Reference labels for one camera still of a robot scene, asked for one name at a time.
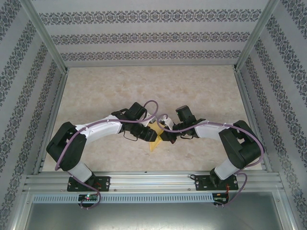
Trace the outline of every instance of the wallpaper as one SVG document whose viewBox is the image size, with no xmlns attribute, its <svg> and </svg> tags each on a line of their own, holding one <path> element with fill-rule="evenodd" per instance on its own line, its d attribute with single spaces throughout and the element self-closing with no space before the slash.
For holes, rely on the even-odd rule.
<svg viewBox="0 0 307 230">
<path fill-rule="evenodd" d="M 304 1 L 280 1 L 241 70 L 299 229 L 307 229 L 306 15 Z"/>
<path fill-rule="evenodd" d="M 68 67 L 235 64 L 267 0 L 34 0 Z"/>
<path fill-rule="evenodd" d="M 1 1 L 0 229 L 33 173 L 61 72 L 17 0 Z"/>
</svg>

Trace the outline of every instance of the white arm segment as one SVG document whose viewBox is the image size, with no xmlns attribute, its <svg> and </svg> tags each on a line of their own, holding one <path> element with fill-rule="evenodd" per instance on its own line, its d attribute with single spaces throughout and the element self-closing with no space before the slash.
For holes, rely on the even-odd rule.
<svg viewBox="0 0 307 230">
<path fill-rule="evenodd" d="M 101 120 L 110 120 L 110 119 L 116 119 L 118 120 L 117 117 L 113 115 L 109 115 L 106 118 L 103 118 Z M 76 129 L 80 130 L 81 128 L 89 125 L 89 124 L 84 124 L 84 125 L 76 125 Z M 103 122 L 97 125 L 94 125 L 84 131 L 81 132 L 81 134 L 84 134 L 86 136 L 86 144 L 89 144 L 93 142 L 94 140 L 97 140 L 99 138 L 111 135 L 111 134 L 117 134 L 120 132 L 122 124 L 118 122 Z"/>
<path fill-rule="evenodd" d="M 215 140 L 221 140 L 219 132 L 229 127 L 214 126 L 214 125 L 203 125 L 195 127 L 195 132 L 200 138 L 211 138 Z M 230 175 L 237 172 L 239 169 L 236 168 L 229 159 L 226 159 L 222 164 L 217 166 L 214 171 L 216 175 L 221 179 L 225 180 Z"/>
<path fill-rule="evenodd" d="M 118 120 L 118 118 L 113 115 L 109 115 L 106 118 L 103 118 L 101 120 L 110 120 L 110 119 Z M 80 130 L 81 128 L 89 124 L 76 125 L 76 129 Z M 103 123 L 94 125 L 82 131 L 81 134 L 84 134 L 86 136 L 85 145 L 87 145 L 99 138 L 102 138 L 102 137 L 105 137 L 111 134 L 119 133 L 121 126 L 122 124 L 119 121 L 118 122 L 103 122 Z M 69 173 L 72 174 L 74 177 L 78 178 L 82 182 L 87 181 L 92 176 L 92 171 L 81 161 L 75 167 L 69 170 Z"/>
</svg>

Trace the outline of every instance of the yellow object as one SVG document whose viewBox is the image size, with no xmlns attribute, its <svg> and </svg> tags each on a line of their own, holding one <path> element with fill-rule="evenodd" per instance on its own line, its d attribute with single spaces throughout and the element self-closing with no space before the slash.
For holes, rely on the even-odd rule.
<svg viewBox="0 0 307 230">
<path fill-rule="evenodd" d="M 162 141 L 160 135 L 163 133 L 163 130 L 158 126 L 157 122 L 154 122 L 153 124 L 148 124 L 148 126 L 153 129 L 158 135 L 157 139 L 154 142 L 149 142 L 149 149 L 150 152 L 152 152 Z"/>
</svg>

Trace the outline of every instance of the ventilated metal panel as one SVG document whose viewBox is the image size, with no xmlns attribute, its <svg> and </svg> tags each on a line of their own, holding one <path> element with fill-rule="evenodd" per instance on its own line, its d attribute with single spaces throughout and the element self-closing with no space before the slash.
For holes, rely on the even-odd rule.
<svg viewBox="0 0 307 230">
<path fill-rule="evenodd" d="M 79 194 L 35 195 L 35 204 L 73 204 L 78 202 Z M 212 193 L 197 194 L 103 194 L 101 203 L 204 203 L 213 202 Z"/>
</svg>

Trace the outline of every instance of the beige marble floor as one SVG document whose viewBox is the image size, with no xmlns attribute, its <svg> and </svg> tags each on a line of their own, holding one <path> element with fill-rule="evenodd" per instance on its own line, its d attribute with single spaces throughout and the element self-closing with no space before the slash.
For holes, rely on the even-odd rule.
<svg viewBox="0 0 307 230">
<path fill-rule="evenodd" d="M 66 121 L 89 123 L 150 99 L 158 101 L 158 115 L 168 113 L 175 123 L 175 109 L 185 104 L 197 119 L 247 121 L 231 66 L 71 68 L 54 130 Z M 154 105 L 148 110 L 152 113 Z M 150 153 L 148 142 L 129 141 L 123 134 L 96 140 L 82 155 L 92 171 L 211 170 L 226 158 L 221 142 L 212 139 L 179 138 L 174 145 L 162 142 Z M 43 170 L 54 167 L 47 154 Z"/>
</svg>

